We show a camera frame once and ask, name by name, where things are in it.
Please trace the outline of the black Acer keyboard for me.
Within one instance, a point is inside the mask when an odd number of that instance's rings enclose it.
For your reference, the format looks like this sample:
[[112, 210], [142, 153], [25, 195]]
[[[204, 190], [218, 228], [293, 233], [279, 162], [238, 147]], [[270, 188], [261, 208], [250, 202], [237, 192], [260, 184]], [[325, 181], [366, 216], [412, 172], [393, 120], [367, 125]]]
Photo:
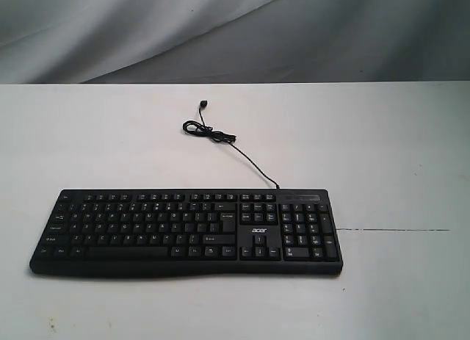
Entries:
[[65, 189], [29, 262], [39, 275], [338, 275], [323, 189]]

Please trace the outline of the grey backdrop cloth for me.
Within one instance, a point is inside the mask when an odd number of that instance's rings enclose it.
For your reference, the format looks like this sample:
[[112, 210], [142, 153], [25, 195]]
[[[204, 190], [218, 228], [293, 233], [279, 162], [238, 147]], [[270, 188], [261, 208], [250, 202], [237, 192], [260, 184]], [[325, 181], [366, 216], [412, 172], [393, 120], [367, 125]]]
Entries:
[[1, 0], [4, 84], [469, 78], [469, 0]]

